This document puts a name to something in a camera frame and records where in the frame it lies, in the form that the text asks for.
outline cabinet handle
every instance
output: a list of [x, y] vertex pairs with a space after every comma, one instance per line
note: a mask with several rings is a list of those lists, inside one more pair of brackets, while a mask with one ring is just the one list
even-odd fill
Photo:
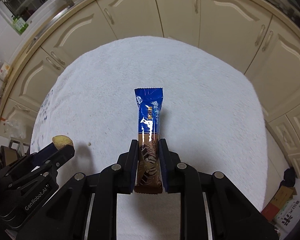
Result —
[[194, 11], [198, 14], [198, 0], [194, 0]]
[[57, 66], [56, 64], [54, 64], [51, 59], [49, 59], [49, 57], [46, 57], [46, 60], [57, 70], [60, 70], [61, 68], [59, 66]]
[[16, 108], [19, 108], [20, 110], [22, 110], [22, 111], [25, 111], [25, 112], [30, 112], [30, 110], [29, 109], [23, 109], [21, 106], [19, 106], [18, 104], [16, 104]]
[[290, 145], [291, 140], [289, 138], [287, 138], [286, 135], [287, 135], [286, 131], [282, 131], [282, 137], [283, 137], [284, 142]]
[[259, 42], [260, 42], [260, 40], [261, 40], [261, 37], [262, 37], [263, 32], [265, 31], [265, 29], [266, 29], [266, 26], [263, 24], [263, 25], [261, 26], [261, 30], [260, 30], [260, 32], [259, 32], [259, 35], [258, 35], [257, 40], [256, 40], [256, 42], [254, 43], [254, 45], [256, 45], [256, 46], [259, 45]]
[[265, 45], [262, 48], [262, 51], [265, 51], [268, 48], [268, 45], [270, 43], [270, 40], [271, 40], [272, 36], [273, 36], [273, 31], [270, 31], [269, 36], [268, 36], [268, 38], [266, 40], [266, 43], [265, 43]]
[[66, 63], [62, 61], [53, 51], [51, 52], [51, 55], [54, 57], [56, 61], [58, 61], [61, 65], [65, 65]]
[[108, 15], [108, 17], [109, 17], [109, 19], [110, 19], [110, 21], [111, 21], [111, 24], [114, 25], [113, 18], [112, 18], [111, 14], [109, 13], [109, 11], [108, 11], [107, 8], [105, 8], [105, 13]]

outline jar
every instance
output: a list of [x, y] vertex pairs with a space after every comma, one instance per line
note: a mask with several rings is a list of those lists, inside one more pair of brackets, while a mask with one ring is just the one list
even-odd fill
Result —
[[3, 82], [7, 82], [12, 72], [12, 67], [6, 62], [0, 62], [0, 79]]
[[15, 16], [12, 22], [12, 26], [15, 28], [15, 30], [21, 35], [26, 28], [28, 28], [29, 24], [24, 21], [24, 19], [21, 16]]

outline green bottle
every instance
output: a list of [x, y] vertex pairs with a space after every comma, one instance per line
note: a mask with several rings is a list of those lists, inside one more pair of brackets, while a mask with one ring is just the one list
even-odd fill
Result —
[[26, 23], [21, 16], [14, 16], [12, 20], [13, 20], [12, 26], [20, 34], [22, 34], [29, 26], [29, 24]]

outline candy bar wrapper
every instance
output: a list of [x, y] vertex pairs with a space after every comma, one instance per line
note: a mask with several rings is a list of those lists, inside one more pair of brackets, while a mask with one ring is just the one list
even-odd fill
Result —
[[134, 90], [139, 107], [138, 141], [139, 156], [137, 185], [138, 193], [162, 193], [158, 155], [159, 114], [161, 110], [162, 88], [137, 88]]

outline metal pin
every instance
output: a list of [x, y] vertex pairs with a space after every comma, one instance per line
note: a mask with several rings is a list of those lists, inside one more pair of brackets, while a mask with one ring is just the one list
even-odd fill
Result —
[[90, 218], [91, 218], [91, 212], [92, 212], [92, 207], [93, 207], [94, 196], [95, 196], [95, 193], [92, 193], [91, 200], [90, 200], [90, 205], [89, 205], [89, 210], [88, 210], [86, 229], [84, 231], [84, 238], [83, 238], [83, 240], [88, 240]]
[[117, 171], [117, 170], [120, 170], [121, 169], [121, 165], [120, 164], [113, 164], [112, 166], [111, 166], [111, 169], [113, 169], [114, 171]]
[[224, 177], [224, 174], [220, 171], [217, 171], [214, 173], [214, 176], [217, 178], [217, 179], [222, 179]]
[[179, 169], [183, 170], [183, 169], [185, 169], [185, 168], [187, 167], [187, 164], [185, 164], [185, 163], [178, 163], [178, 164], [177, 164], [177, 167], [178, 167]]
[[76, 179], [76, 180], [80, 180], [80, 179], [83, 179], [84, 178], [84, 174], [83, 173], [77, 173], [77, 174], [75, 174], [75, 176], [74, 176], [74, 179]]
[[206, 211], [206, 220], [207, 220], [207, 229], [208, 229], [208, 240], [213, 240], [212, 238], [212, 227], [211, 227], [211, 220], [209, 214], [209, 206], [207, 201], [207, 195], [205, 192], [202, 192], [203, 195], [203, 202], [204, 202], [204, 209]]

